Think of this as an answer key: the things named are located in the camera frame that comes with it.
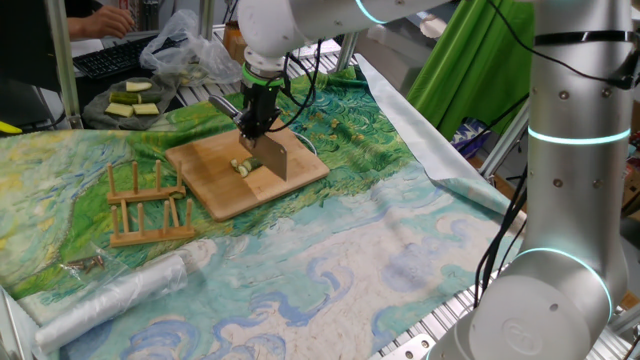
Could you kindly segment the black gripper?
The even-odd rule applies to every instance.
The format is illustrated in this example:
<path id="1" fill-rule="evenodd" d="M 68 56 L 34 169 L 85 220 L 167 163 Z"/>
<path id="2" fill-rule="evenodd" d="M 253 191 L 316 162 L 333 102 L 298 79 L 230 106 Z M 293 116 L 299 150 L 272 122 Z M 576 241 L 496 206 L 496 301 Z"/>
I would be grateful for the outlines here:
<path id="1" fill-rule="evenodd" d="M 280 115 L 276 105 L 278 87 L 267 87 L 259 84 L 242 85 L 244 96 L 243 110 L 239 129 L 246 139 L 256 139 L 270 132 L 272 124 Z"/>

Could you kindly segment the person's bare hand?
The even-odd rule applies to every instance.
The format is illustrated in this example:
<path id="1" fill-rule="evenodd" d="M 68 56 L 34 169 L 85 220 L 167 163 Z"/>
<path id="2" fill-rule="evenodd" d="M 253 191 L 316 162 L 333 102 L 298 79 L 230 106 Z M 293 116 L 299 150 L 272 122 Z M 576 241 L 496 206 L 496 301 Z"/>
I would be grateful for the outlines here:
<path id="1" fill-rule="evenodd" d="M 122 39 L 133 28 L 134 21 L 128 10 L 112 6 L 102 6 L 89 17 L 83 19 L 83 38 L 100 39 L 107 36 Z"/>

